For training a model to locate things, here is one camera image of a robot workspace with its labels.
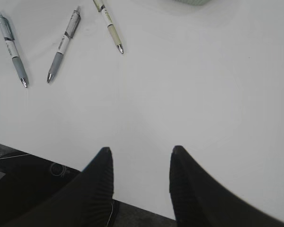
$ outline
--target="pen label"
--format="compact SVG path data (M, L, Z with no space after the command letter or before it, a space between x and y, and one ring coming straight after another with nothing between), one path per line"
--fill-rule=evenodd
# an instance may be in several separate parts
M107 26L112 25L113 22L112 22L112 19L110 18L109 14L107 12L107 9L106 8L102 9L101 13L102 13L102 15L104 17L104 20L105 20Z
M60 42L57 52L64 54L69 42L70 42L69 38L66 35L63 35L63 38Z
M19 57L19 54L18 54L18 51L16 49L14 42L10 40L6 40L5 43L6 43L6 46L8 48L11 58Z

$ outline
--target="green object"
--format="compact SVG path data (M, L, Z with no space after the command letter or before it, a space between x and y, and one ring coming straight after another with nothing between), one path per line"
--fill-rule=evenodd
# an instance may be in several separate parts
M207 3L209 0L177 0L177 1L181 1L193 6L202 6L205 3Z

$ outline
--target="retractable pen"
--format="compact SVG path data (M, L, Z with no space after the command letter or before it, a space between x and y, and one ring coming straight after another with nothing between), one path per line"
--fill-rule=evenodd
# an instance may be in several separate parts
M28 79L27 79L27 73L25 72L22 60L19 56L19 53L16 49L15 43L14 43L14 35L12 33L12 30L10 28L10 24L9 21L2 16L2 14L0 13L0 29L1 32L3 34L6 46L9 50L9 54L11 56L11 59L14 63L14 66L16 68L16 71L18 73L18 76L21 80L21 83L23 84L23 86L25 88L27 88L28 86Z
M110 18L107 9L105 8L105 5L104 5L103 1L102 0L93 0L93 1L94 1L95 5L96 5L96 8L97 8L98 12L101 12L101 14L103 15L104 20L105 20L105 22L107 24L107 28L109 30L110 35L112 36L112 38L114 40L115 45L117 46L117 48L120 51L120 53L123 54L124 50L123 50L123 46L122 46L121 40L120 40L120 38L118 36L118 33L117 33L116 29L115 29L113 21Z
M71 20L66 28L66 31L62 37L62 40L60 42L60 45L58 47L58 51L55 55L55 58L53 59L51 68L49 69L48 75L47 75L47 83L51 82L51 80L55 77L55 75L58 72L58 69L60 67L60 64L62 62L63 56L65 54L65 51L68 47L68 44L71 40L71 38L73 38L76 29L79 25L79 22L81 20L80 17L80 6L77 7L76 10L74 10L72 16L71 16Z

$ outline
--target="tabletop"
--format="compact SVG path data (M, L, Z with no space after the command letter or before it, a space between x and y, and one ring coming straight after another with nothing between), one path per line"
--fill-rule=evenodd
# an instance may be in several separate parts
M115 199L174 218L169 161L184 146L215 179L284 221L284 0L0 0L29 79L0 33L0 143L83 169L109 146ZM81 23L51 84L73 10Z

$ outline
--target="ballpoint pen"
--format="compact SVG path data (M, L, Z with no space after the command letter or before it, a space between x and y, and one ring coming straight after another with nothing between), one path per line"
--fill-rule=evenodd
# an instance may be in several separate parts
M121 43L121 40L118 36L118 33L115 29L115 26L112 22L112 19L110 18L109 14L108 14L108 11L107 9L105 8L105 5L103 3L102 0L93 0L95 5L96 5L96 8L98 10L98 12L101 12L101 14L103 15L104 17L104 20L106 21L106 24L107 24L107 28L109 30L109 33L110 35L112 36L113 40L114 40L114 43L115 45L117 46L117 48L119 49L119 51L123 54L124 53L124 50L123 50L123 46L122 46L122 43Z
M81 20L80 17L80 6L77 7L76 10L74 10L71 20L66 28L66 31L62 37L62 40L60 42L60 45L58 47L58 51L55 55L55 58L53 59L51 68L49 69L48 75L47 75L47 83L49 83L54 76L57 74L59 66L62 62L63 56L65 54L65 51L68 47L68 44L70 42L70 39L73 38L76 29L79 25L79 22Z
M18 73L18 76L21 80L21 83L23 84L25 88L27 88L28 86L27 73L25 72L23 63L20 59L19 53L14 44L14 40L15 40L14 35L11 31L9 21L4 16L2 16L1 13L0 13L0 29L3 34L6 46L9 50L9 54L12 58L12 61Z

